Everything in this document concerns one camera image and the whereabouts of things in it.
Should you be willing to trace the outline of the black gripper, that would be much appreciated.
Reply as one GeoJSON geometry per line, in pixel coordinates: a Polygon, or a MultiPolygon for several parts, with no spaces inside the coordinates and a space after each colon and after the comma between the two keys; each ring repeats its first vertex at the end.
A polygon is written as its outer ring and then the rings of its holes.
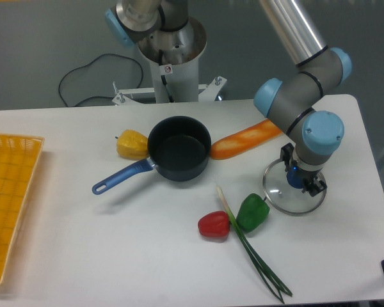
{"type": "Polygon", "coordinates": [[[284,163],[289,185],[303,185],[302,193],[316,196],[326,190],[326,182],[320,169],[306,165],[297,155],[292,143],[280,149],[280,160],[284,163]]]}

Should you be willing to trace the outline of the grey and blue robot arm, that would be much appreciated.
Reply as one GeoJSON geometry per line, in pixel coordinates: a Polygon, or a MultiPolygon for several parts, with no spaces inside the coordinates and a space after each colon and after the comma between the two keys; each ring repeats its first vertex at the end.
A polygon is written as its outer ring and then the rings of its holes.
{"type": "MultiPolygon", "coordinates": [[[[266,81],[253,102],[291,139],[281,151],[289,185],[315,196],[326,189],[318,175],[338,149],[344,124],[335,114],[314,110],[314,104],[349,77],[351,59],[326,45],[301,3],[262,1],[261,6],[298,73],[287,82],[266,81]]],[[[197,61],[207,39],[186,1],[119,1],[105,20],[122,45],[137,45],[149,60],[157,102],[198,99],[197,61]]]]}

